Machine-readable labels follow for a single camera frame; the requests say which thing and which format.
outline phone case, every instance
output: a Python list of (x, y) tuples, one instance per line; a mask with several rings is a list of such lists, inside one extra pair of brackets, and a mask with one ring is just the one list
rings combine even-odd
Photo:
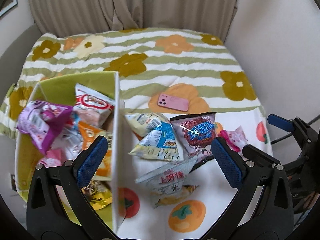
[(186, 112), (189, 108), (189, 101), (188, 99), (173, 97), (162, 93), (158, 99), (158, 106)]

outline picture frame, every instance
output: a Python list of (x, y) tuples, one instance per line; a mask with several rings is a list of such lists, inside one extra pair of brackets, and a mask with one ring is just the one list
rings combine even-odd
[(4, 14), (6, 14), (8, 11), (10, 11), (13, 7), (15, 7), (18, 4), (18, 0), (7, 0), (0, 11), (0, 17), (2, 17)]

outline striped blanket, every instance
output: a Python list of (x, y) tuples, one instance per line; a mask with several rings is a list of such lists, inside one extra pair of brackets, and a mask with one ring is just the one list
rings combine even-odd
[(17, 118), (38, 81), (89, 71), (119, 72), (129, 113), (180, 113), (157, 105), (161, 92), (187, 98), (188, 113), (260, 107), (248, 78), (218, 37), (168, 28), (66, 38), (46, 33), (34, 44), (0, 107), (0, 132), (15, 138)]

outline blue handle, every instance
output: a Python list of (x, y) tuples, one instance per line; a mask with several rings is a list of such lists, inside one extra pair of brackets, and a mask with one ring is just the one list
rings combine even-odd
[(284, 119), (280, 116), (277, 116), (275, 114), (269, 114), (268, 123), (280, 128), (286, 132), (293, 132), (294, 131), (292, 121), (286, 120), (286, 119)]
[(91, 152), (77, 172), (77, 186), (80, 189), (89, 185), (89, 182), (98, 169), (103, 157), (106, 155), (106, 152), (108, 151), (107, 139), (102, 137), (93, 149), (90, 149), (90, 147), (87, 149), (87, 151), (89, 150)]
[(245, 177), (244, 170), (241, 170), (230, 154), (234, 154), (226, 144), (223, 146), (218, 138), (215, 138), (211, 143), (211, 152), (213, 153), (215, 159), (217, 160), (221, 170), (226, 176), (231, 187), (240, 189), (242, 186), (242, 180)]

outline beige curtain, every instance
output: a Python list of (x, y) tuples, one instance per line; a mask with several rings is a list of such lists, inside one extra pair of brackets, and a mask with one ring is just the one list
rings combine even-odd
[(29, 0), (42, 33), (63, 37), (144, 27), (171, 27), (225, 39), (236, 0)]

